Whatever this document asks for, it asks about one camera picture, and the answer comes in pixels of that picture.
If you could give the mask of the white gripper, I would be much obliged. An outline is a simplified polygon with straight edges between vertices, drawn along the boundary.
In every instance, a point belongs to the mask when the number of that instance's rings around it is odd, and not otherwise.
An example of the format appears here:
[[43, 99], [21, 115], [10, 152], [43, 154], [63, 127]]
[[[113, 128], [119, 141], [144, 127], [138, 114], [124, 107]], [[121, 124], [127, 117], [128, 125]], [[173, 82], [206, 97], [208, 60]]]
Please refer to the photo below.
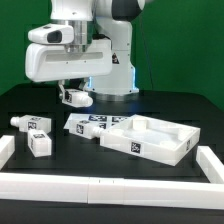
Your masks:
[[[93, 40], [85, 52], [68, 53], [64, 45], [30, 44], [26, 51], [25, 74], [34, 82], [57, 81], [63, 103], [69, 100], [64, 88], [66, 79], [107, 75], [112, 70], [111, 41]], [[84, 91], [88, 82], [81, 79], [78, 89]]]

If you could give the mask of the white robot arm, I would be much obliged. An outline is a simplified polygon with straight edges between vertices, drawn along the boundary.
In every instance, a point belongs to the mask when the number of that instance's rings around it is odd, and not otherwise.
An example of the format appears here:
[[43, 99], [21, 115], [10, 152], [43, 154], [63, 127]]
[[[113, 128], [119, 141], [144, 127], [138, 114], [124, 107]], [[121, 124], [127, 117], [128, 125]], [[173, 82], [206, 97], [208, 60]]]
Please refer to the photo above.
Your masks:
[[89, 107], [92, 93], [119, 99], [136, 93], [131, 21], [145, 0], [51, 0], [51, 22], [28, 32], [25, 74], [56, 81], [64, 104]]

